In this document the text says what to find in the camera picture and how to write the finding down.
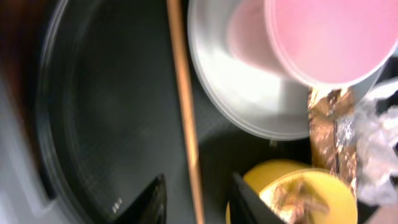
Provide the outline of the yellow plastic bowl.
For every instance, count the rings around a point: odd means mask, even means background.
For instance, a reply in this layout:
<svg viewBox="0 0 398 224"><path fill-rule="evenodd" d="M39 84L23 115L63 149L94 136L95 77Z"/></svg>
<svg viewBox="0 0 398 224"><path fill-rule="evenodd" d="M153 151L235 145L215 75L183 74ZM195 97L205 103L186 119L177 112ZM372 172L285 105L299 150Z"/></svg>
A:
<svg viewBox="0 0 398 224"><path fill-rule="evenodd" d="M313 212L314 224L358 222L354 195L342 180L327 170L290 160L271 160L258 164L241 177L270 209L277 184L302 179L330 208L327 215ZM230 223L229 202L226 207L226 222Z"/></svg>

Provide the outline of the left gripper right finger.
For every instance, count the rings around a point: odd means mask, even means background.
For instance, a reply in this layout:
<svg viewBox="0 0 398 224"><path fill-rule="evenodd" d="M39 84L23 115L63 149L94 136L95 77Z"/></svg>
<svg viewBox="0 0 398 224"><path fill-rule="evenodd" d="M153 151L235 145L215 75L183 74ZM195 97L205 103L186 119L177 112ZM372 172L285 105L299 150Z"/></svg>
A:
<svg viewBox="0 0 398 224"><path fill-rule="evenodd" d="M238 173L231 178L230 224L284 224Z"/></svg>

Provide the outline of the pink plastic cup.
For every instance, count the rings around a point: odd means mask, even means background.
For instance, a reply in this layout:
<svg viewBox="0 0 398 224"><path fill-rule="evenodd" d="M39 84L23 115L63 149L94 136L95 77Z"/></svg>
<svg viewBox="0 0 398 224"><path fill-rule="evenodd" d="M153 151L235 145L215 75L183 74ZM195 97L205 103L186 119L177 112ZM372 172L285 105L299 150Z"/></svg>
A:
<svg viewBox="0 0 398 224"><path fill-rule="evenodd" d="M397 0L242 1L228 24L234 58L308 86L351 86L397 47Z"/></svg>

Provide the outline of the food scraps pile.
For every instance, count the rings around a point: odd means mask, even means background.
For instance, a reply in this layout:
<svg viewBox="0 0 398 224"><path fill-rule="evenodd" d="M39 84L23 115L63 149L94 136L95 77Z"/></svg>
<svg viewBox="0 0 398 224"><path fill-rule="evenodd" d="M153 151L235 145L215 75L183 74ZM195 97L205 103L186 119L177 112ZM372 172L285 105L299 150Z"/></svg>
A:
<svg viewBox="0 0 398 224"><path fill-rule="evenodd" d="M271 210L285 223L315 223L313 212L327 215L330 208L302 179L277 184Z"/></svg>

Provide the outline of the wooden chopstick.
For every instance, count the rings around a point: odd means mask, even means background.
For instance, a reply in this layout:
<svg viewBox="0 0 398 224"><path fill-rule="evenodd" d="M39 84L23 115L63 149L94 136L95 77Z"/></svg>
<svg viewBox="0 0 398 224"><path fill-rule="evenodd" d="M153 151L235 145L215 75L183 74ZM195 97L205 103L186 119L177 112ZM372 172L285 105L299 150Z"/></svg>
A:
<svg viewBox="0 0 398 224"><path fill-rule="evenodd" d="M195 113L193 107L192 84L190 79L189 60L185 43L184 20L180 0L167 0L170 36L177 76L178 96L182 116L185 151L190 176L195 220L205 224L205 210L201 186L201 172L198 151Z"/></svg>

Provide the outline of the white paper napkin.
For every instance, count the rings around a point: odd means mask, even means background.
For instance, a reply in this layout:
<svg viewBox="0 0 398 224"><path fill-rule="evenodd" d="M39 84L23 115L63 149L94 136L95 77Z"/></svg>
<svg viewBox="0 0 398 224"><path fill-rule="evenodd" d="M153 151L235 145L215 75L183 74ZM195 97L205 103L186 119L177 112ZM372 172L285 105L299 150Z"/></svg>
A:
<svg viewBox="0 0 398 224"><path fill-rule="evenodd" d="M397 78L377 84L357 105L354 132L358 157L357 197L368 205L397 202L397 106L377 111L377 103L397 93Z"/></svg>

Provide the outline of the light grey round plate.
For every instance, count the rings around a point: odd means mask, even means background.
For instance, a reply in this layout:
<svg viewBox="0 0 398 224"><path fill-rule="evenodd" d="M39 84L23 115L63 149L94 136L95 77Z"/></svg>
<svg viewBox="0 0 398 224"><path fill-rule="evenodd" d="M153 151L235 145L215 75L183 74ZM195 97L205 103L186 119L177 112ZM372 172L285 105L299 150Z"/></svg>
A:
<svg viewBox="0 0 398 224"><path fill-rule="evenodd" d="M306 138L308 92L312 87L263 72L234 58L228 24L242 1L196 0L188 7L188 38L193 63L202 87L215 106L236 126L253 135L277 140ZM361 82L343 86L361 101L375 85L386 62Z"/></svg>

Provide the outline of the round black serving tray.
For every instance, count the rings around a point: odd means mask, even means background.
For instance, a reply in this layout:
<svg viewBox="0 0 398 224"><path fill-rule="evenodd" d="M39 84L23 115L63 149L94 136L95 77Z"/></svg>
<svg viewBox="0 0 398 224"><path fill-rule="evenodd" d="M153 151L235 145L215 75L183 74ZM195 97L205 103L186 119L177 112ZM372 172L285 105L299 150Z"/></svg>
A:
<svg viewBox="0 0 398 224"><path fill-rule="evenodd" d="M165 1L55 1L37 135L78 223L111 223L158 176L166 222L194 223Z"/></svg>

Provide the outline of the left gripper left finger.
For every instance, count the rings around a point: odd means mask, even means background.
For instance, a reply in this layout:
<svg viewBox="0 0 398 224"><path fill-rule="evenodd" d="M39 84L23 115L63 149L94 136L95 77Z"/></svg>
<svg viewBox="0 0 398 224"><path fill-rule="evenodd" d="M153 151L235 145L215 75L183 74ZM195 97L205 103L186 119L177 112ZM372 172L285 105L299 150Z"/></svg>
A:
<svg viewBox="0 0 398 224"><path fill-rule="evenodd" d="M158 175L113 221L113 224L166 224L167 188L163 174Z"/></svg>

